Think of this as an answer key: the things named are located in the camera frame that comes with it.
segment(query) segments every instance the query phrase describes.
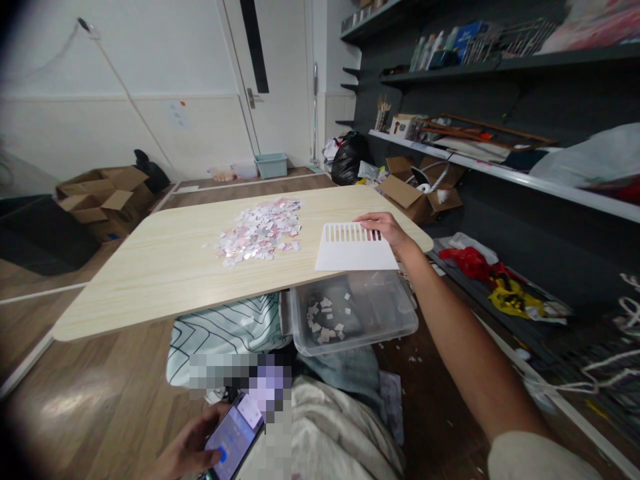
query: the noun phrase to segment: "sleeve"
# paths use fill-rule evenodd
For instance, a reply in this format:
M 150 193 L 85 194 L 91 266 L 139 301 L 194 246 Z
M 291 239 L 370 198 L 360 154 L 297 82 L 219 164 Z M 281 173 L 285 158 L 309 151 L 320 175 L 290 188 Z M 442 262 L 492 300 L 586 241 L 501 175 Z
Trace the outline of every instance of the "sleeve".
M 602 480 L 598 472 L 557 443 L 527 432 L 507 432 L 493 442 L 492 480 Z

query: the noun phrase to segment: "smartphone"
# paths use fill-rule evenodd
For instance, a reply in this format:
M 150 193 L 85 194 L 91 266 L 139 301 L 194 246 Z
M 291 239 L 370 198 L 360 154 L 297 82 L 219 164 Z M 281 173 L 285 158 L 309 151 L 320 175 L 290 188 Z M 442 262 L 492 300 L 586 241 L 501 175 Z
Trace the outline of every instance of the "smartphone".
M 257 404 L 240 392 L 205 444 L 205 450 L 222 450 L 222 459 L 209 469 L 211 480 L 233 480 L 249 450 L 262 434 L 265 420 Z

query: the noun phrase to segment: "paper note on wall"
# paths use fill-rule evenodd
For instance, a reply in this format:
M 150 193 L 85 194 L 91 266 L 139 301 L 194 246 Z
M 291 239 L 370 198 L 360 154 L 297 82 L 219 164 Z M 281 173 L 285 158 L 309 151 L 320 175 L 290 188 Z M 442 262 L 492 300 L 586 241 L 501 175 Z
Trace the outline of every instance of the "paper note on wall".
M 169 124 L 178 130 L 190 130 L 191 122 L 182 102 L 180 100 L 167 100 L 164 104 Z

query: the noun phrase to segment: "pile of paper scraps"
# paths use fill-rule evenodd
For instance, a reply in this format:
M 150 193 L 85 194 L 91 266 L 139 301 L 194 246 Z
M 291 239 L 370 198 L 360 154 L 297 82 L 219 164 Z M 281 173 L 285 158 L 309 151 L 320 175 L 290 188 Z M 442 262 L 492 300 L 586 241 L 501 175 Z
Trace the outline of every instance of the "pile of paper scraps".
M 345 300 L 349 300 L 350 294 L 345 294 Z M 320 330 L 320 336 L 316 338 L 318 343 L 321 345 L 323 343 L 329 343 L 332 338 L 338 337 L 341 341 L 345 339 L 345 334 L 343 332 L 345 326 L 342 323 L 338 323 L 334 328 L 328 329 L 324 328 L 319 323 L 314 322 L 314 318 L 318 313 L 324 313 L 326 316 L 326 320 L 333 319 L 333 308 L 331 306 L 333 302 L 328 298 L 324 297 L 322 302 L 320 302 L 320 309 L 318 308 L 318 302 L 315 302 L 312 306 L 307 309 L 307 324 L 312 332 L 317 333 Z M 351 314 L 350 308 L 345 308 L 345 313 L 347 315 Z
M 302 226 L 298 220 L 298 210 L 302 202 L 296 199 L 278 198 L 260 203 L 254 209 L 247 209 L 235 218 L 236 228 L 222 232 L 217 248 L 218 258 L 226 257 L 222 264 L 232 267 L 242 260 L 273 260 L 273 252 L 300 250 L 300 244 L 291 241 Z

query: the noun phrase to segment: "table top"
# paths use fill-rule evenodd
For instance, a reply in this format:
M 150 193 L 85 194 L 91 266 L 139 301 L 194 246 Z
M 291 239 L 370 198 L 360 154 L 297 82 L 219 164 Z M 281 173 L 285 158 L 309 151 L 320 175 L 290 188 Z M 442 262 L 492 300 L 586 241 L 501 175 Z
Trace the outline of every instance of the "table top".
M 343 272 L 316 271 L 322 228 L 370 211 L 389 211 L 426 253 L 431 238 L 382 195 L 352 185 L 288 193 L 300 199 L 299 251 L 276 250 L 274 260 L 251 259 L 224 267 L 212 247 L 235 227 L 245 209 L 283 195 L 266 195 L 160 211 L 146 218 L 94 276 L 53 327 L 73 341 L 144 322 L 173 319 Z

